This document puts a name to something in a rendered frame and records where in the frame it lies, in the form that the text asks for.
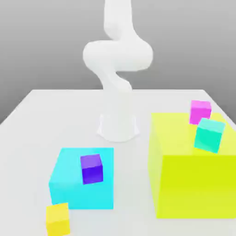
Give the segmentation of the small magenta cube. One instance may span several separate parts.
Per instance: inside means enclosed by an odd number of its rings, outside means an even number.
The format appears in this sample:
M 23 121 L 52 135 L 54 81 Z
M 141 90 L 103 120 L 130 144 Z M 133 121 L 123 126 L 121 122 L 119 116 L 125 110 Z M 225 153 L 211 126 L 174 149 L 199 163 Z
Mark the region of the small magenta cube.
M 202 118 L 209 119 L 212 106 L 209 101 L 192 100 L 190 106 L 189 123 L 198 125 Z

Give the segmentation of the large cyan box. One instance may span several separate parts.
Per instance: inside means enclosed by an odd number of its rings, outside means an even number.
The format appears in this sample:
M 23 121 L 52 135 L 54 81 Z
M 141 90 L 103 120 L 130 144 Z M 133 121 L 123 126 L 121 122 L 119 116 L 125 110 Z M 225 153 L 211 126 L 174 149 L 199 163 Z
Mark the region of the large cyan box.
M 80 157 L 99 154 L 103 182 L 83 184 Z M 113 209 L 114 149 L 110 147 L 62 148 L 49 180 L 52 204 L 69 209 Z

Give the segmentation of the small teal cube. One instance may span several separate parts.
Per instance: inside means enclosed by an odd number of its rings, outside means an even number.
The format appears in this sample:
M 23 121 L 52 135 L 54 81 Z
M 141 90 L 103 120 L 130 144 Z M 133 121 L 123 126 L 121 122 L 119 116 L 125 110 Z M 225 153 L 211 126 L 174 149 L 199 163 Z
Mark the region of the small teal cube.
M 225 126 L 224 122 L 202 118 L 196 129 L 194 147 L 218 153 Z

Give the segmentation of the large yellow-green box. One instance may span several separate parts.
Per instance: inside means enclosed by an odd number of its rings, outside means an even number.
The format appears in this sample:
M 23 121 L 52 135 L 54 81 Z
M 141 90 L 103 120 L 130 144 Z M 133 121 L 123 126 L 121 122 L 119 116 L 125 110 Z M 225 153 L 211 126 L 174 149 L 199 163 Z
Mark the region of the large yellow-green box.
M 218 153 L 194 147 L 187 113 L 151 115 L 147 168 L 157 218 L 236 218 L 236 130 Z

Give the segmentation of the small yellow cube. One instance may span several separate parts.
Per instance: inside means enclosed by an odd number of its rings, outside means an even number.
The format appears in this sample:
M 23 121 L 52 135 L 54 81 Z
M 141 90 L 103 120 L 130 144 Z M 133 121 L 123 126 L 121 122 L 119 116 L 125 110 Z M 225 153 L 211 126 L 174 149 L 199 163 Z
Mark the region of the small yellow cube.
M 46 207 L 46 229 L 48 236 L 65 236 L 71 233 L 68 203 Z

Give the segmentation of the small purple cube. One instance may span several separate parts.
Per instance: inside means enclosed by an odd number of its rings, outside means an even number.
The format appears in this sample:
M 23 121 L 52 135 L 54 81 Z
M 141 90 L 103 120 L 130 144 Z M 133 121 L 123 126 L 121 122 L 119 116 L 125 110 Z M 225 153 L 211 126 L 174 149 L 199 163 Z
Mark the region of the small purple cube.
M 103 182 L 103 164 L 99 154 L 80 157 L 83 184 Z

